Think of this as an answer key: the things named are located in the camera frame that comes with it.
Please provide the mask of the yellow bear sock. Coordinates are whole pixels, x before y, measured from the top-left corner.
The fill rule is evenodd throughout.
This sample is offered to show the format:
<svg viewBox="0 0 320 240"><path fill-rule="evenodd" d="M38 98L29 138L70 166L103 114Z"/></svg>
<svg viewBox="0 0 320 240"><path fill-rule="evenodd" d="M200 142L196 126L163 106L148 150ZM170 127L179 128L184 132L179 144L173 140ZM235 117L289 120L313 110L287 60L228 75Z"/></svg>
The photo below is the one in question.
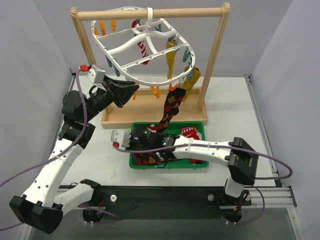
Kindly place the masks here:
<svg viewBox="0 0 320 240"><path fill-rule="evenodd" d="M193 89L193 87L197 83L197 81L199 80L200 76L201 76L201 71L199 70L199 68L195 67L192 79L190 79L190 78L188 78L188 76L186 76L187 79L184 82L184 84L179 86L179 88L185 90L185 95L182 99L182 102L185 102L187 100L191 90Z"/></svg>
<svg viewBox="0 0 320 240"><path fill-rule="evenodd" d="M167 43L165 45L166 49L174 48L175 46L170 47ZM167 79L172 78L173 70L174 70L174 64L175 64L175 56L177 52L175 50L167 52L165 54L166 57L166 63L168 66L168 72L167 72Z"/></svg>

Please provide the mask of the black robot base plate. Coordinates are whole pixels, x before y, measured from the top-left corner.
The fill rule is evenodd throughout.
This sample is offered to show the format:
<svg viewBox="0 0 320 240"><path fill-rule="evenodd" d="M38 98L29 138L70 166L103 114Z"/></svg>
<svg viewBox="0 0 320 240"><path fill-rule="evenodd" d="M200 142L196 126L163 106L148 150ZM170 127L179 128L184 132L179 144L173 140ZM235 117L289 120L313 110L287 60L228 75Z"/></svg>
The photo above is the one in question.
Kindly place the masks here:
<svg viewBox="0 0 320 240"><path fill-rule="evenodd" d="M239 221L242 208L251 206L250 193L238 198L221 186L102 186L82 203L88 223L117 220L211 220L229 217Z"/></svg>

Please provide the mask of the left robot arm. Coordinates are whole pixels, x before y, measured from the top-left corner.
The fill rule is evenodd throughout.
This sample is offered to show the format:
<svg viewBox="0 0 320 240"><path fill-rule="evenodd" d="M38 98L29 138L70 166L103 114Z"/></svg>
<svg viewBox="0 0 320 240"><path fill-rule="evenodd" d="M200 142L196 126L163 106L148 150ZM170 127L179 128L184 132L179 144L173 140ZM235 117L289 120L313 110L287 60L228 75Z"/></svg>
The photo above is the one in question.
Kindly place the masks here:
<svg viewBox="0 0 320 240"><path fill-rule="evenodd" d="M133 81L121 81L105 76L102 87L92 86L89 97L71 90L62 99L63 125L47 163L21 195L13 196L9 206L24 224L46 234L53 233L63 216L83 203L95 206L100 203L100 184L89 179L57 196L76 158L86 148L95 130L89 121L114 103L122 108L139 89Z"/></svg>

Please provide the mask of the red white striped sock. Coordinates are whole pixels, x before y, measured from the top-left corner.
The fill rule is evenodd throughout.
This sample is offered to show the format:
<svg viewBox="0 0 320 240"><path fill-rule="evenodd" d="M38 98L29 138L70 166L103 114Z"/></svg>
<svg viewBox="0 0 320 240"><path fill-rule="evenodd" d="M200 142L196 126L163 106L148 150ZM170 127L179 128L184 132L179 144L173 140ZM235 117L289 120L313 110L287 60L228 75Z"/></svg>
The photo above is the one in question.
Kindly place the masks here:
<svg viewBox="0 0 320 240"><path fill-rule="evenodd" d="M148 57L149 55L148 55L148 52L147 52L147 48L145 46L145 42L142 40L142 41L138 42L137 45L140 48L140 52L142 54L142 57L143 58Z"/></svg>

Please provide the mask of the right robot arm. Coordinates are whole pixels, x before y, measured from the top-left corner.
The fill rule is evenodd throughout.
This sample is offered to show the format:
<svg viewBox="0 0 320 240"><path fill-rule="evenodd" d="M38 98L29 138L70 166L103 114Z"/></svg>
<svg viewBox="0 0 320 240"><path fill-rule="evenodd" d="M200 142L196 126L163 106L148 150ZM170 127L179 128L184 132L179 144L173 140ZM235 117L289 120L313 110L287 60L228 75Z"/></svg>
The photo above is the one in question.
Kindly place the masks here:
<svg viewBox="0 0 320 240"><path fill-rule="evenodd" d="M237 201L244 187L254 185L256 180L259 157L240 137L232 141L210 142L138 127L128 134L125 149L143 157L152 157L156 163L195 159L227 168L230 176L221 192L227 204Z"/></svg>

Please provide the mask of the white round clip hanger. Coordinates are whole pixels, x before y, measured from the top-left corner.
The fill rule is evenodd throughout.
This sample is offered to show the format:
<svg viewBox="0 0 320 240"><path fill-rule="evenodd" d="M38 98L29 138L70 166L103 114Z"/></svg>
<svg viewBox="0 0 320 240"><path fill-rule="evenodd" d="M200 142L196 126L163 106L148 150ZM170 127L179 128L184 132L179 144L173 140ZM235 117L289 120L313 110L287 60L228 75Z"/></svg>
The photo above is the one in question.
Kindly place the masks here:
<svg viewBox="0 0 320 240"><path fill-rule="evenodd" d="M130 28L107 34L103 20L91 21L91 33L96 45L102 50L109 67L114 68L116 75L123 75L127 81L133 81L139 85L149 87L160 87L171 85L178 81L184 84L187 78L193 77L195 69L196 57L191 45L183 38L180 33L164 18L155 20L155 10L151 7L120 7L115 8L116 13L129 13L130 11L146 11L147 17L145 23L141 23L139 18L132 22ZM100 30L96 28L96 22L99 23ZM132 35L126 42L117 47L107 47L107 40L124 35ZM129 63L120 63L116 56L119 54L127 54L134 46L139 47L141 57L132 60ZM184 49L182 62L187 63L187 67L179 75L173 76L175 57L180 49ZM147 82L133 76L129 73L129 69L139 65L146 65L156 58L164 57L168 66L167 80L162 82Z"/></svg>

